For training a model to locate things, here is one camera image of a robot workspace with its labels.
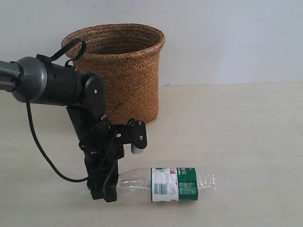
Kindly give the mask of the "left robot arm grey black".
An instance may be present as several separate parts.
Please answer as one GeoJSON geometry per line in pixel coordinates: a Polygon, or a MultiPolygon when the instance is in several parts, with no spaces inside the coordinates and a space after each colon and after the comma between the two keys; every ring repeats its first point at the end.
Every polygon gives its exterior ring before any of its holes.
{"type": "Polygon", "coordinates": [[[105,114],[105,83],[97,75],[61,66],[42,57],[24,57],[0,63],[0,88],[27,106],[64,106],[79,147],[83,151],[93,199],[117,200],[118,159],[124,154],[116,145],[115,126],[105,114]]]}

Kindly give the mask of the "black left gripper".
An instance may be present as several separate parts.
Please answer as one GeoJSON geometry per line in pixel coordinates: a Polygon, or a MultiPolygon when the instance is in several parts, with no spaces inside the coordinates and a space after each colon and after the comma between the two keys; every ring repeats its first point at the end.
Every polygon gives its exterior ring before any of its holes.
{"type": "Polygon", "coordinates": [[[123,158],[125,151],[123,145],[116,143],[115,126],[105,114],[95,118],[91,111],[82,107],[68,106],[66,109],[79,139],[79,147],[85,156],[85,167],[90,175],[87,187],[92,199],[116,201],[118,164],[114,161],[123,158]],[[96,175],[109,168],[111,164],[113,165],[105,181],[104,176],[96,175]]]}

